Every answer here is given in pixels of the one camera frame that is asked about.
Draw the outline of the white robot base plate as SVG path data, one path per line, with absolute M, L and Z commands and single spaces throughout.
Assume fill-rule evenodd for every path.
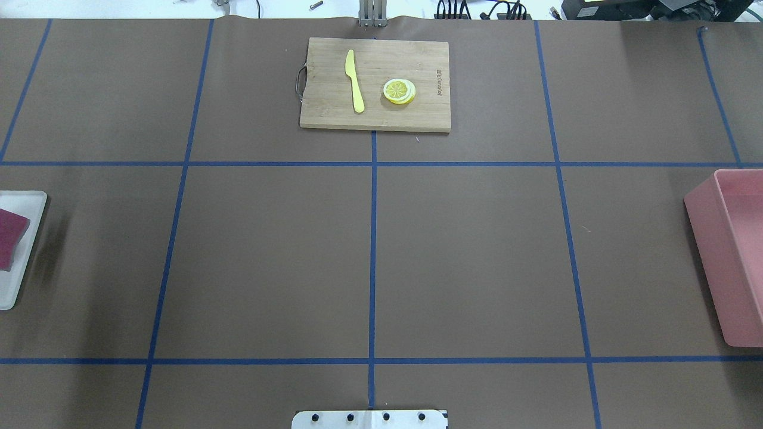
M 446 411 L 436 409 L 303 411 L 291 428 L 448 428 Z

